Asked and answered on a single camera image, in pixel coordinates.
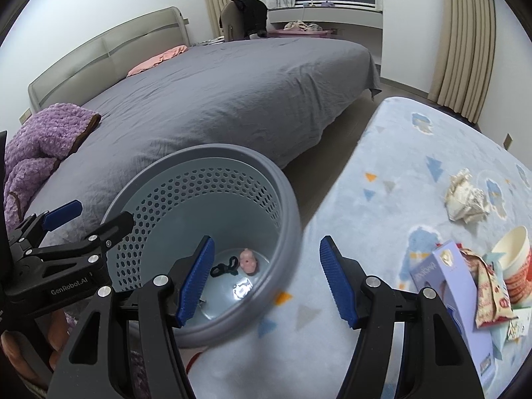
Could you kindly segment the person's left hand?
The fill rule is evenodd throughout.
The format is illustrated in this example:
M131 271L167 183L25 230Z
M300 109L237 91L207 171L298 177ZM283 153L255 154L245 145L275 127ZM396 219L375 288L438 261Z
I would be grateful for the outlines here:
M44 364L36 348L21 332L5 332L1 337L2 349L17 374L24 381L47 391L57 363L69 339L68 315L63 309L46 316L48 329L45 334L52 349L48 363Z

